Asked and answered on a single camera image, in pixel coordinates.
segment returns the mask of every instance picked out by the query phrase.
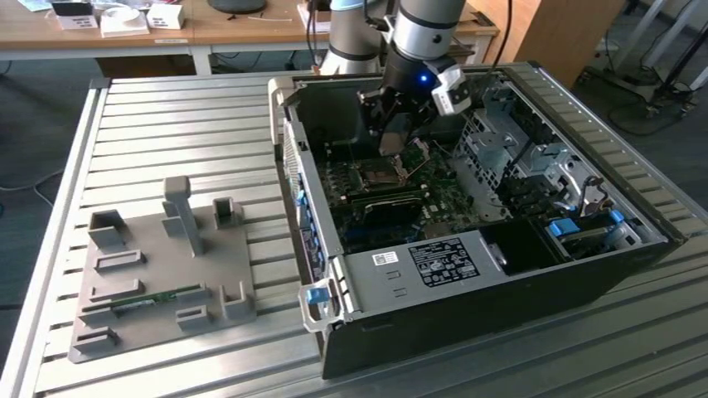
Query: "white label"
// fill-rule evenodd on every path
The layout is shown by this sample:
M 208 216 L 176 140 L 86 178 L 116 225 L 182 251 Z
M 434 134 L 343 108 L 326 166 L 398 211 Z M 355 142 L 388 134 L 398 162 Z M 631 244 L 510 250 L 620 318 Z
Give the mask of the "white label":
M 388 253 L 379 253 L 378 255 L 372 255 L 372 258 L 374 258 L 374 265 L 386 265 L 386 264 L 399 262 L 399 256 L 396 255 L 395 251 L 390 251 Z
M 175 44 L 175 43 L 187 43 L 187 39 L 156 39 L 155 44 Z

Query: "gray plastic peg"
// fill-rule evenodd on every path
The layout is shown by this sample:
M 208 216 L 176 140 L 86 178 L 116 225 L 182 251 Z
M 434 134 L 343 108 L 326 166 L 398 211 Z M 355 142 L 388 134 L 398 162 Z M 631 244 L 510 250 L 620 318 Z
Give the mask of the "gray plastic peg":
M 199 237 L 198 222 L 190 207 L 190 196 L 192 188 L 187 176 L 166 178 L 166 200 L 174 204 L 178 211 L 182 225 L 186 228 L 186 235 L 192 247 L 192 255 L 196 257 L 204 254 L 204 242 Z

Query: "aluminum table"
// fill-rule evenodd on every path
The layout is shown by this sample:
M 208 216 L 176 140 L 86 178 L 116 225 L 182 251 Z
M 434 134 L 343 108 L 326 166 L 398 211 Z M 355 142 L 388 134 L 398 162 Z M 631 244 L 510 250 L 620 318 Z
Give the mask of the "aluminum table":
M 543 70 L 515 66 L 627 183 L 691 241 L 587 307 L 338 380 L 320 378 L 270 143 L 276 75 L 98 82 L 0 382 L 2 397 L 706 396 L 708 216 Z M 74 364 L 67 359 L 87 221 L 162 211 L 162 179 L 192 177 L 192 205 L 242 202 L 259 317 L 254 323 Z

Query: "table leg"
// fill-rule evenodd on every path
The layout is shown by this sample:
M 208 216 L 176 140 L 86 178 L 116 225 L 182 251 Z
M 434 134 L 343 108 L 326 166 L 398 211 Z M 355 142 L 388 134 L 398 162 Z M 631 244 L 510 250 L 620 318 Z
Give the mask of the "table leg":
M 192 46 L 191 50 L 198 75 L 211 75 L 211 46 Z

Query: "white box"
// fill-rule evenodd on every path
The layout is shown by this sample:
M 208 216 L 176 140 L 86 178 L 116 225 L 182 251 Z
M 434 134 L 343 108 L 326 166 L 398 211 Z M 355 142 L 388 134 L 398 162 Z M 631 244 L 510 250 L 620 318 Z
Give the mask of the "white box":
M 186 14 L 179 4 L 154 4 L 147 12 L 147 23 L 155 29 L 182 29 Z
M 122 37 L 147 35 L 151 30 L 147 28 L 146 14 L 139 12 L 139 16 L 130 22 L 123 22 L 120 19 L 107 17 L 107 14 L 102 16 L 102 37 Z
M 95 29 L 99 27 L 96 17 L 94 15 L 75 15 L 72 17 L 56 16 L 56 21 L 63 30 L 68 29 Z

